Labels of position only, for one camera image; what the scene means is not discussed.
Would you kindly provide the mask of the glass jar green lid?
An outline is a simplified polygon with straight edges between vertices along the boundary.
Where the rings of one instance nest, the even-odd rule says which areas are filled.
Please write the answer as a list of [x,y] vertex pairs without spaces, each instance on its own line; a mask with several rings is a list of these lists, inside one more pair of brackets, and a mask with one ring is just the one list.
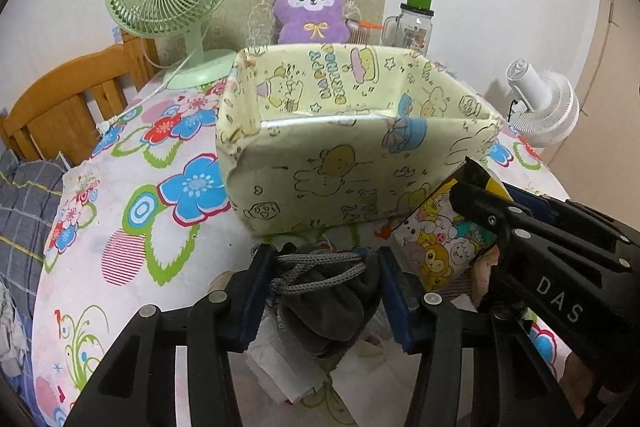
[[433,0],[406,0],[398,15],[387,17],[382,30],[384,46],[427,54],[433,30]]

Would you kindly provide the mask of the white clip fan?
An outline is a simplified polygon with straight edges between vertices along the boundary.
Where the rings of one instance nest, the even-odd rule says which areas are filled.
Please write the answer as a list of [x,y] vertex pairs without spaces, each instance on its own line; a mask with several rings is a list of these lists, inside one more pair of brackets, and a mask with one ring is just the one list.
[[510,125],[532,147],[546,148],[565,140],[578,123],[580,106],[568,80],[559,72],[543,70],[520,58],[506,69],[514,94]]

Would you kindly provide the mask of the grey drawstring pouch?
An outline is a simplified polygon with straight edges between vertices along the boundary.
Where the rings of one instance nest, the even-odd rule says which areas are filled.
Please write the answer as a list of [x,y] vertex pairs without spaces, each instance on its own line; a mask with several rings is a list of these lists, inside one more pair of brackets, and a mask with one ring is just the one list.
[[281,251],[268,306],[311,358],[341,355],[357,340],[382,300],[380,259],[367,248]]

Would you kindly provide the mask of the floral tablecloth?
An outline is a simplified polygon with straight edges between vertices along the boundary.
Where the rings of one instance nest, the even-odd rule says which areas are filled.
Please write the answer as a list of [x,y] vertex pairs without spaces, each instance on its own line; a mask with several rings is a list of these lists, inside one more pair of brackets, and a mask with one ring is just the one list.
[[[67,425],[103,355],[140,308],[193,306],[219,274],[247,268],[257,244],[387,246],[413,271],[392,232],[421,202],[401,216],[282,234],[257,235],[243,225],[216,147],[229,75],[195,88],[145,88],[146,102],[64,176],[32,330],[35,395],[48,425]],[[566,199],[533,147],[499,118],[497,139],[478,161],[507,184]]]

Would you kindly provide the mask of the wooden chair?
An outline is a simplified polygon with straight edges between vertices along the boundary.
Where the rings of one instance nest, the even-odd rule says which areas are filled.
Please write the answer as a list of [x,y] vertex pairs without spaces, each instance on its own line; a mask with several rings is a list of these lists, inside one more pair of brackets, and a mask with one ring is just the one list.
[[87,159],[99,141],[88,106],[93,97],[100,116],[125,110],[122,78],[141,90],[158,72],[152,39],[120,33],[122,42],[66,62],[38,79],[1,118],[3,145],[22,159],[53,159],[63,154],[74,164]]

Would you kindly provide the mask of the yellow cartoon fabric storage box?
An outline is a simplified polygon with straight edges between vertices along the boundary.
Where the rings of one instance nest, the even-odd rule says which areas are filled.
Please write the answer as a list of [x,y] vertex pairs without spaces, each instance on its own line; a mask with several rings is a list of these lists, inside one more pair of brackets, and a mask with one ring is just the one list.
[[418,52],[284,44],[239,52],[217,153],[233,209],[257,235],[405,215],[467,159],[494,109]]

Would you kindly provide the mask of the white cloth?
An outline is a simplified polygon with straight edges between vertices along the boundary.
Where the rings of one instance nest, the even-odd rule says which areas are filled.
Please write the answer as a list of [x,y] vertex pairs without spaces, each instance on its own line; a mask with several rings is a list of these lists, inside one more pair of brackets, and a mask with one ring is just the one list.
[[274,402],[295,403],[320,391],[344,354],[314,359],[267,310],[246,350],[246,364]]

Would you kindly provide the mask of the toothpick holder orange lid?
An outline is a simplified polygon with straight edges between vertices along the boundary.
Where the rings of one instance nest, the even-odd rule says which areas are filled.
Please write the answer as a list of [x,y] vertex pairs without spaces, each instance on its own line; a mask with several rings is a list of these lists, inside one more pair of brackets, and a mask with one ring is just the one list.
[[349,29],[349,43],[377,46],[381,42],[383,25],[348,18],[346,26]]

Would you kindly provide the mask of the purple plush toy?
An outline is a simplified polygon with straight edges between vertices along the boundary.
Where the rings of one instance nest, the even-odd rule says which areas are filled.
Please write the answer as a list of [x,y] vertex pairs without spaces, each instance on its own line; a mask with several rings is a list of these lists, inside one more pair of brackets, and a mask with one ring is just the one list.
[[279,44],[345,43],[344,0],[274,0]]

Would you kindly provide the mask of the grey plaid pillow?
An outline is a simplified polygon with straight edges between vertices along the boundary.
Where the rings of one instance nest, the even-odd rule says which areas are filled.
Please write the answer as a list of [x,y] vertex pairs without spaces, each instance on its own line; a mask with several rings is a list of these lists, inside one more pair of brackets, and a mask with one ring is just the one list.
[[30,319],[66,171],[58,158],[26,161],[12,150],[1,154],[1,280],[18,311]]

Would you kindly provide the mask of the colourful cartoon tissue pack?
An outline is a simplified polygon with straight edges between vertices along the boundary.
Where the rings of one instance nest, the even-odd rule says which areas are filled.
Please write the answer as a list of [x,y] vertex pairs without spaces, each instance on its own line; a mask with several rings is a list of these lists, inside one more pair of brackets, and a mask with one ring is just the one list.
[[492,194],[508,192],[480,162],[468,158],[393,229],[401,254],[427,291],[441,291],[497,242],[491,231],[466,219],[451,204],[452,188],[467,183]]

